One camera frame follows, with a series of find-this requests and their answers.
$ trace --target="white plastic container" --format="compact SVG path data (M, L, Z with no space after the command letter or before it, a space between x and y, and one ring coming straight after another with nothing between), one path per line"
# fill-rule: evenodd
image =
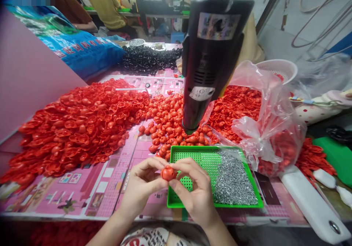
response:
M298 72L297 65L291 61L283 59L274 59L259 62L256 66L260 70L267 70L276 75L280 74L283 77L283 84L287 84L295 78Z

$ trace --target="yellow shirt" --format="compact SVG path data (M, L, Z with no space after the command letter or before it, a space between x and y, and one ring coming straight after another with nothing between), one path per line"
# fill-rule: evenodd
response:
M126 25L123 17L117 12L121 7L118 0L89 0L100 20L108 29L119 29Z

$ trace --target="table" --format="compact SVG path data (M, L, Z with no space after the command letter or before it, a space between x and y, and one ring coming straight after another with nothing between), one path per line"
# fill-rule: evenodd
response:
M154 77L126 76L113 72L103 77L101 82L122 78L135 87L145 87L149 83L150 94L167 96L167 90L178 92L184 89L184 80L173 75L174 70L171 69L159 71ZM149 122L144 121L142 124L147 126ZM107 220L122 201L132 166L153 156L148 151L150 136L138 137L138 127L134 126L129 131L126 145L106 163L75 169L59 178L37 177L25 191L1 202L2 216L16 220ZM278 178L269 179L257 173L253 173L253 176L265 207L219 209L225 223L307 226L301 211ZM166 198L167 189L151 195L136 220L192 221L185 209L168 209ZM68 201L72 203L70 210L65 209Z
M87 10L88 14L90 15L97 15L97 12L95 10ZM120 15L123 15L125 17L140 17L140 14L138 13L130 13L130 12L118 12ZM183 19L189 19L189 15L183 15L183 14L174 14L174 15L162 15L162 14L146 14L146 17L155 17L155 18L183 18Z

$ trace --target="blue bag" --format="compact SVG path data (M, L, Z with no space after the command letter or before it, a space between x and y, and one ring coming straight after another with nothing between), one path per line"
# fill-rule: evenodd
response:
M125 53L107 38L76 29L55 7L7 5L7 8L82 79L107 70Z

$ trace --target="label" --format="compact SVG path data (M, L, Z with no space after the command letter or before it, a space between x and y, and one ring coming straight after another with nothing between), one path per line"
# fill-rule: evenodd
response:
M207 40L231 40L241 15L199 14L197 37Z
M214 87L195 86L190 93L190 97L196 101L204 101L211 98L214 91Z

